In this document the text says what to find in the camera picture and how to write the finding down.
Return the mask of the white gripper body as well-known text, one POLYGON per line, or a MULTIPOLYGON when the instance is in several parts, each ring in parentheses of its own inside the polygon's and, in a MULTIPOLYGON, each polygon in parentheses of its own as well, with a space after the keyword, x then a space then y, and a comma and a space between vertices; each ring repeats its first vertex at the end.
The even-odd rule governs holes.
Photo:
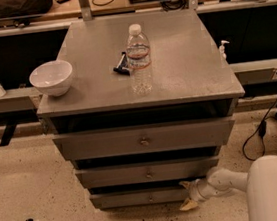
POLYGON ((205 179, 193 180, 190 182, 188 190, 189 197, 195 202, 207 201, 219 194, 219 191, 205 179))

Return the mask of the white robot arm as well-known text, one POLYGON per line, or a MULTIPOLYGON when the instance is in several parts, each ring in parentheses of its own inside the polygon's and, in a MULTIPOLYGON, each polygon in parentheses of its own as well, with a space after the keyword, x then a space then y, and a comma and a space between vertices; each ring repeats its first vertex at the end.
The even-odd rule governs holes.
POLYGON ((249 221, 277 221, 277 156, 264 156, 253 161, 247 172, 226 168, 209 169, 205 178, 181 181, 187 198, 180 210, 193 210, 211 197, 224 197, 234 190, 243 191, 247 200, 249 221))

